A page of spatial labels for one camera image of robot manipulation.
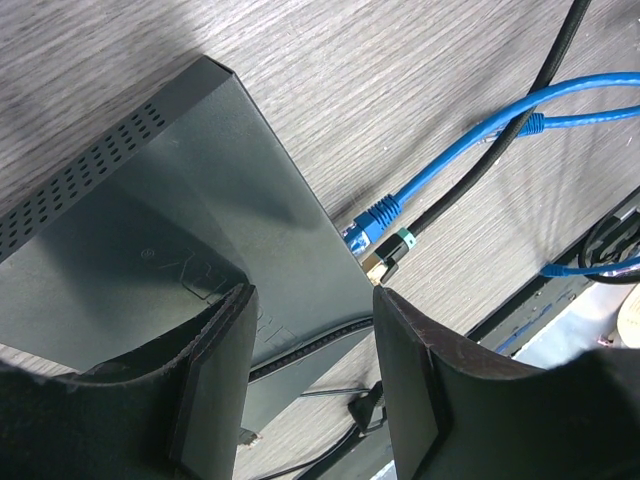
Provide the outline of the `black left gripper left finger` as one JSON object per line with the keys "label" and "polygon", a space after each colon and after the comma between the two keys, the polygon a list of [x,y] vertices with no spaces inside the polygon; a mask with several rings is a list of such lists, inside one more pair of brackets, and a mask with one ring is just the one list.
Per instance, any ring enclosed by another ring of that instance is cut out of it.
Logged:
{"label": "black left gripper left finger", "polygon": [[257,325],[254,286],[82,374],[1,367],[5,479],[228,479]]}

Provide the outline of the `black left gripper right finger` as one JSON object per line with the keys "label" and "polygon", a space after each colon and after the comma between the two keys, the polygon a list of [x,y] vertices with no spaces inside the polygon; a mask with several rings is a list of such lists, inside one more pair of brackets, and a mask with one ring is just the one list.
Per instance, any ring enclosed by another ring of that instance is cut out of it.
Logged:
{"label": "black left gripper right finger", "polygon": [[638,477],[637,351],[596,349],[539,369],[383,287],[373,318],[399,478]]}

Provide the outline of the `black network switch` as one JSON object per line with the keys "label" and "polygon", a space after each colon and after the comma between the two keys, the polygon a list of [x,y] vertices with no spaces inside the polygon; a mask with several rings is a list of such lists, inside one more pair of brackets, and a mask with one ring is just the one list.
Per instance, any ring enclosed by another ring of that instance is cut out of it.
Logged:
{"label": "black network switch", "polygon": [[243,427],[371,330],[372,287],[236,74],[202,57],[1,219],[1,341],[78,371],[257,289]]}

